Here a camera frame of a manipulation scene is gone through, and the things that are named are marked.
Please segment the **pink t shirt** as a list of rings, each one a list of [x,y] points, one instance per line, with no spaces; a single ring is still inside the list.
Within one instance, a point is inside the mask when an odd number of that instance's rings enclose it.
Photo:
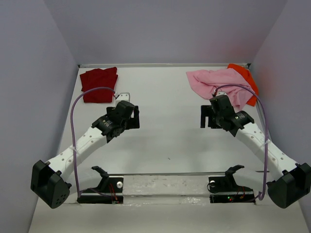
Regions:
[[[253,97],[248,91],[252,90],[251,85],[232,68],[188,71],[186,75],[191,89],[206,100],[213,98],[212,95],[219,88],[219,91],[228,95],[234,107],[242,110]]]

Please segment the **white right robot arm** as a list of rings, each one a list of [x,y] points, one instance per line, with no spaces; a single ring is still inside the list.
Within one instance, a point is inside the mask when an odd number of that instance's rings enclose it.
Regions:
[[[263,173],[243,165],[230,167],[224,176],[209,179],[207,189],[210,193],[250,188],[258,191],[259,200],[267,194],[282,209],[310,193],[311,167],[307,163],[299,164],[282,152],[247,112],[235,112],[228,96],[215,96],[210,105],[201,106],[200,127],[229,132],[264,164]]]

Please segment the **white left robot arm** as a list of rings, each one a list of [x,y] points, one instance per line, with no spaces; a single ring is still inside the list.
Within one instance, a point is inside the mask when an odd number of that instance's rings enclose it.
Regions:
[[[46,162],[39,160],[33,165],[31,190],[50,208],[59,207],[71,194],[108,184],[109,175],[99,166],[91,167],[79,178],[76,178],[77,167],[125,130],[138,129],[139,108],[122,100],[116,107],[106,110],[107,113],[93,122],[75,145]]]

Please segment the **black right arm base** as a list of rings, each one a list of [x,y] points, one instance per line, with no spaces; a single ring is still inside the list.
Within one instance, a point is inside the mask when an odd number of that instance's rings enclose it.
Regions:
[[[224,176],[208,178],[207,190],[210,192],[211,203],[256,203],[254,191],[245,186],[238,186],[233,178],[244,166],[230,167]]]

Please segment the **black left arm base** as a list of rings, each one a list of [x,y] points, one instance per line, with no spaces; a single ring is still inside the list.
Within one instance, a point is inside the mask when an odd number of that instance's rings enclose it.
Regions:
[[[122,204],[124,177],[109,175],[99,166],[93,166],[88,177],[81,179],[80,204]]]

